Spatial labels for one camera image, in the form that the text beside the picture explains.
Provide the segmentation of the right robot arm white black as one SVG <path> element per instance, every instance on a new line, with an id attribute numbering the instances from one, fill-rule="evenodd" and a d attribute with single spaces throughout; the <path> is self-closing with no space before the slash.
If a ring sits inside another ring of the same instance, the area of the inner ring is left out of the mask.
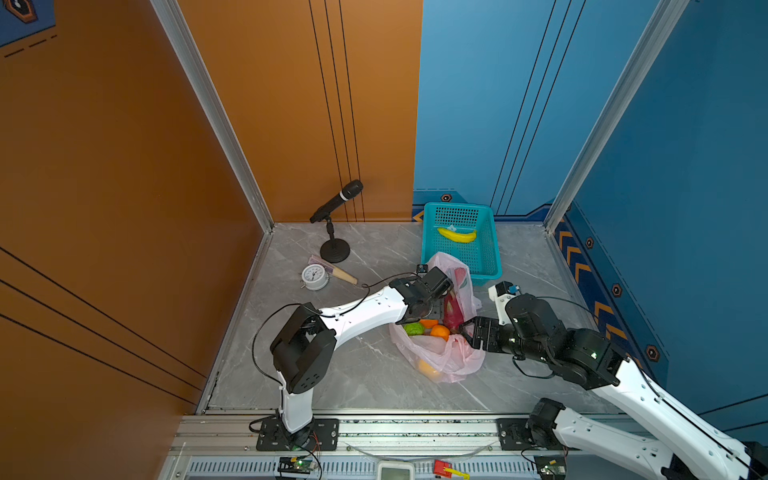
<path id="1" fill-rule="evenodd" d="M 652 380 L 599 332 L 566 327 L 543 298 L 504 294 L 498 317 L 464 322 L 461 335 L 477 350 L 546 365 L 629 415 L 646 436 L 591 420 L 543 398 L 529 414 L 523 440 L 533 448 L 581 450 L 646 479 L 764 479 L 767 449 L 741 442 L 707 423 Z"/>

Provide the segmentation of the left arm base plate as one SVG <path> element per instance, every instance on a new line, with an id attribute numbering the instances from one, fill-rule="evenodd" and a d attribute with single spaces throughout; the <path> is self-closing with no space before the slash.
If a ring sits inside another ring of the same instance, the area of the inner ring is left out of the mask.
<path id="1" fill-rule="evenodd" d="M 257 451 L 335 451 L 339 440 L 338 419 L 314 418 L 307 426 L 290 433 L 278 418 L 260 422 Z"/>

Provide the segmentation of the orange tangerine fruit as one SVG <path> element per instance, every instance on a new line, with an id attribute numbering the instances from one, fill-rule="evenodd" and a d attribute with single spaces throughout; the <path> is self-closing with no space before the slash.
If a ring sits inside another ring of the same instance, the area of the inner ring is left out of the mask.
<path id="1" fill-rule="evenodd" d="M 437 325 L 434 328 L 430 329 L 430 335 L 432 337 L 441 338 L 444 341 L 449 341 L 451 336 L 451 331 L 449 328 L 445 327 L 444 325 Z"/>

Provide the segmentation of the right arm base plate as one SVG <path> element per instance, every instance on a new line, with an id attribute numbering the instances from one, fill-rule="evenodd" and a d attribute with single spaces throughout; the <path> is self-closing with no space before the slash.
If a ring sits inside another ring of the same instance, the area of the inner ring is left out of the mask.
<path id="1" fill-rule="evenodd" d="M 522 451 L 537 446 L 527 419 L 498 418 L 496 427 L 502 451 Z"/>

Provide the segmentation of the pink plastic bag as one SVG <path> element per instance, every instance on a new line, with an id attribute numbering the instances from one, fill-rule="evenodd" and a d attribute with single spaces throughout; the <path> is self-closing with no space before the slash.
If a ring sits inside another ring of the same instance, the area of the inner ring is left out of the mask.
<path id="1" fill-rule="evenodd" d="M 427 262 L 446 274 L 453 287 L 439 300 L 443 319 L 421 319 L 406 325 L 391 324 L 390 338 L 407 362 L 435 383 L 457 383 L 477 372 L 485 353 L 474 349 L 459 327 L 474 318 L 481 302 L 475 296 L 469 267 L 458 258 L 439 252 Z"/>

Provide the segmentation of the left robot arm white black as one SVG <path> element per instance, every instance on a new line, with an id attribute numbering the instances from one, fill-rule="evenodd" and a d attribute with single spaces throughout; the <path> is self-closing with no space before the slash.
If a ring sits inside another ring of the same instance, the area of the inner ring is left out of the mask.
<path id="1" fill-rule="evenodd" d="M 439 268 L 392 279 L 360 300 L 318 308 L 297 304 L 270 345 L 280 384 L 282 427 L 289 434 L 313 421 L 313 389 L 325 377 L 335 350 L 347 341 L 389 324 L 414 323 L 431 312 L 453 282 Z"/>

